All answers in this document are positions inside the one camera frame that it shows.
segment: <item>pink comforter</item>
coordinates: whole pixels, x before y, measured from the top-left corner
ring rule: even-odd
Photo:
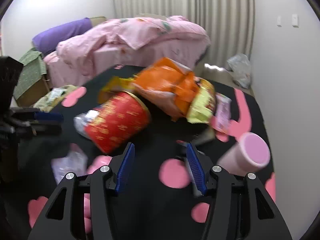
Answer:
[[[125,44],[139,50],[149,43],[167,40],[205,40],[210,44],[206,31],[197,24],[183,18],[162,21],[153,18],[129,18],[106,21],[83,35],[60,42],[57,55],[71,68],[82,75],[92,76],[93,52],[103,44]]]

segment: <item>orange snack package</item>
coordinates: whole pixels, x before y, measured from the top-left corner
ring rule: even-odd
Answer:
[[[187,67],[162,58],[142,70],[133,82],[135,90],[173,119],[186,116],[198,86]]]

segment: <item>purple pillow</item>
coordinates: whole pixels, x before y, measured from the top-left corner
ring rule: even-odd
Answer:
[[[37,51],[47,56],[56,50],[59,42],[84,34],[91,28],[92,24],[90,19],[84,18],[41,32],[32,39],[32,42]]]

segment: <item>green cloth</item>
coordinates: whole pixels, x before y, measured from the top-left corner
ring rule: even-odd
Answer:
[[[47,68],[41,55],[41,52],[32,48],[19,60],[24,67],[19,77],[18,84],[13,92],[15,99],[22,96],[24,92],[41,79],[43,74],[47,73]]]

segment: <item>pink plastic cup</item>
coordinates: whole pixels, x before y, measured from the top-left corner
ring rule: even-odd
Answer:
[[[244,133],[217,162],[231,174],[245,176],[268,165],[270,151],[266,142],[255,133]]]

